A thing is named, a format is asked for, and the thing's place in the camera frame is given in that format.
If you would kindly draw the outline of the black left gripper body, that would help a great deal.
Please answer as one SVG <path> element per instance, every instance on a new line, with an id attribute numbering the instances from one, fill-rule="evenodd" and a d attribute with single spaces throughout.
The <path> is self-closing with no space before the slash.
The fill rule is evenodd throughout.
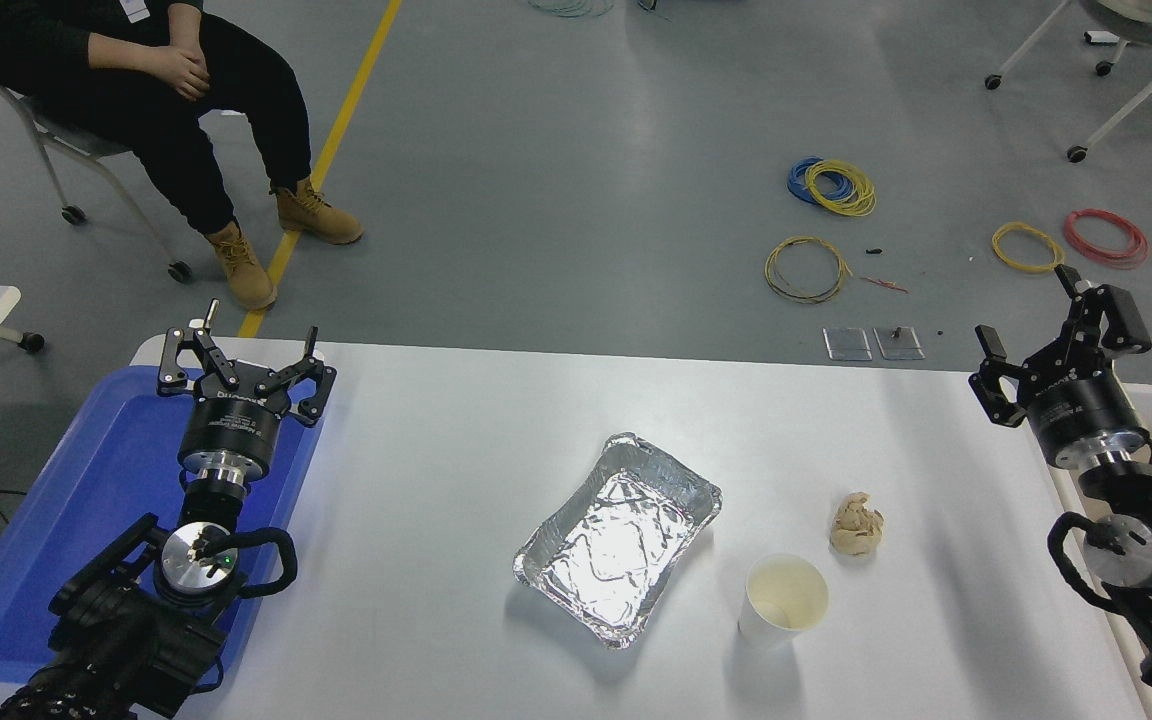
<path id="1" fill-rule="evenodd" d="M 221 454 L 237 456 L 234 467 L 247 471 L 270 470 L 276 438 L 289 410 L 288 392 L 270 397 L 219 395 L 195 397 L 192 414 L 179 447 L 179 464 L 200 471 L 204 462 Z"/>

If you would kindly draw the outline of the person's right hand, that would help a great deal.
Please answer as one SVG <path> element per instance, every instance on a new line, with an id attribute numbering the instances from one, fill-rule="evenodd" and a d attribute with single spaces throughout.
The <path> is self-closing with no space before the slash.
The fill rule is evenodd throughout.
<path id="1" fill-rule="evenodd" d="M 142 47 L 141 70 L 173 88 L 179 94 L 194 90 L 194 61 L 182 50 L 172 46 Z"/>

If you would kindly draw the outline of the person's left hand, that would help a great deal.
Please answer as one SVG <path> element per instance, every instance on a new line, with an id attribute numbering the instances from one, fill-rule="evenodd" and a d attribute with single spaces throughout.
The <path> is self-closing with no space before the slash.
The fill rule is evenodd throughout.
<path id="1" fill-rule="evenodd" d="M 210 74 L 200 47 L 168 47 L 168 79 L 166 83 L 187 101 L 198 101 L 210 90 Z"/>

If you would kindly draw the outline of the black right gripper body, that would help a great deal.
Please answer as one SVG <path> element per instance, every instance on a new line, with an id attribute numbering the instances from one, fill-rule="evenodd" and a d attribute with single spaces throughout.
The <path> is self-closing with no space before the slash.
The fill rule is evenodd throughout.
<path id="1" fill-rule="evenodd" d="M 1147 445 L 1147 429 L 1126 396 L 1116 369 L 1026 367 L 1024 414 L 1046 462 L 1078 462 L 1087 445 L 1102 444 L 1111 452 Z"/>

